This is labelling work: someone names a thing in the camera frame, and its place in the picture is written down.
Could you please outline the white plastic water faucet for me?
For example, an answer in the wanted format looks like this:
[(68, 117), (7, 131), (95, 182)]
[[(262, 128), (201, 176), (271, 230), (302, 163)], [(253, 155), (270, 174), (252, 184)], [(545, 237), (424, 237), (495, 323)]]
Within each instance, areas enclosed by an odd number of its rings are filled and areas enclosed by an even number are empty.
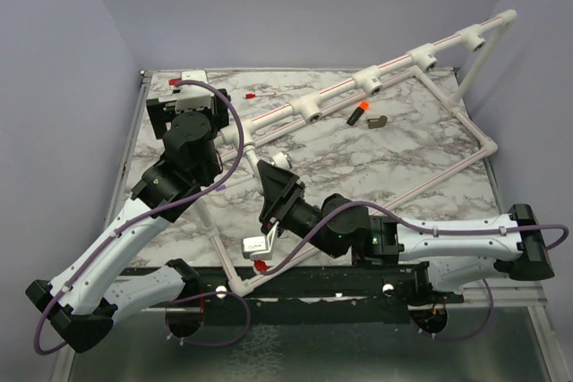
[[(255, 152), (255, 147), (253, 144), (248, 144), (244, 146), (244, 151), (243, 151), (243, 156), (244, 158), (247, 160), (247, 162), (249, 163), (253, 175), (254, 177), (259, 180), (260, 179), (260, 171), (259, 171), (259, 167), (258, 164), (261, 161), (261, 159), (257, 156), (256, 152)], [(284, 170), (290, 170), (292, 168), (292, 162), (291, 162), (291, 158), (290, 156), (283, 151), (279, 151), (276, 154), (274, 154), (271, 159), (268, 161), (269, 164), (271, 164), (272, 166), (284, 169)]]

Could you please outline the white pipe frame with fittings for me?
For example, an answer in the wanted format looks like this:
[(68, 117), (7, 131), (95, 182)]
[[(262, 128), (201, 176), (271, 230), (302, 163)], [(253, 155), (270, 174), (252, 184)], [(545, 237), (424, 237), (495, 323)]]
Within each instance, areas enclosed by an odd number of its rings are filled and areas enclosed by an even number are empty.
[[(286, 152), (320, 205), (331, 193), (374, 200), (404, 216), (466, 220), (498, 212), (485, 167), (497, 143), (470, 118), (462, 97), (510, 28), (512, 10), (413, 48), (359, 71), (319, 72), (284, 95), (239, 104), (242, 119), (217, 136), (215, 146), (239, 178), (261, 183), (243, 156), (253, 144), (269, 161)], [(354, 126), (346, 120), (363, 101)], [(369, 129), (368, 118), (388, 117)]]

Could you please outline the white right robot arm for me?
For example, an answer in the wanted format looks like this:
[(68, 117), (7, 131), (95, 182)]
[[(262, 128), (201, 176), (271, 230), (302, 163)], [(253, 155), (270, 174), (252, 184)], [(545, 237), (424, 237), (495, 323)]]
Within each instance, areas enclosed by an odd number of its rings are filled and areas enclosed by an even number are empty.
[(304, 199), (304, 184), (290, 171), (258, 163), (263, 190), (263, 233), (288, 231), (337, 258), (352, 251), (359, 261), (395, 267), (433, 258), (411, 281), (413, 296), (431, 302), (474, 280), (508, 276), (514, 281), (551, 279), (554, 270), (532, 208), (515, 204), (506, 214), (469, 221), (407, 220), (372, 203), (328, 196), (321, 207)]

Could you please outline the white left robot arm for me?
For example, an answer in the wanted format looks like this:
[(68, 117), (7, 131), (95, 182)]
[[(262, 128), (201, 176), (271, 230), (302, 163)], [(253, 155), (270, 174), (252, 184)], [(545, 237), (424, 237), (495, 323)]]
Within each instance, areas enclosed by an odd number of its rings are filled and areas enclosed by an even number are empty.
[(100, 343), (119, 321), (163, 302), (184, 306), (201, 293), (197, 272), (182, 259), (169, 260), (151, 274), (125, 283), (117, 277), (152, 239), (164, 232), (198, 199), (225, 183), (214, 140), (238, 114), (225, 89), (205, 82), (180, 81), (199, 87), (199, 96), (152, 99), (148, 114), (164, 151), (133, 187), (115, 219), (99, 238), (60, 275), (37, 279), (26, 295), (40, 311), (34, 349), (46, 323), (65, 346), (82, 353)]

